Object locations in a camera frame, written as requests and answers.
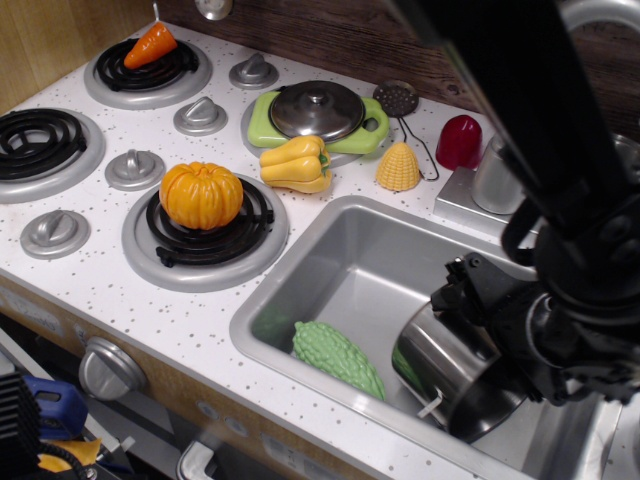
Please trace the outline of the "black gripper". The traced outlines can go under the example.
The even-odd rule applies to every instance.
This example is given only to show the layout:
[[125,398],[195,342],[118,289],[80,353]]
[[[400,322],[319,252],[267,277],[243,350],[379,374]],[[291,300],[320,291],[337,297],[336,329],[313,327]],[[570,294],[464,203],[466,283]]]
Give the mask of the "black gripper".
[[517,279],[479,253],[446,264],[447,283],[431,295],[434,313],[456,315],[486,333],[503,363],[503,386],[553,405],[568,402],[566,381],[534,346],[531,321],[548,299],[537,281]]

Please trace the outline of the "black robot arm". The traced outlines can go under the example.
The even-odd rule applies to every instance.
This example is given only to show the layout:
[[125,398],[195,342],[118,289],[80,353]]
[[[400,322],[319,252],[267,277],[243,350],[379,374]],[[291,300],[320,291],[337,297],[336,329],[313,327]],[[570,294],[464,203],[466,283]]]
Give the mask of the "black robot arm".
[[639,176],[616,152],[552,1],[393,1],[441,46],[508,146],[525,198],[501,245],[537,277],[477,253],[447,266],[435,314],[483,328],[535,400],[639,391]]

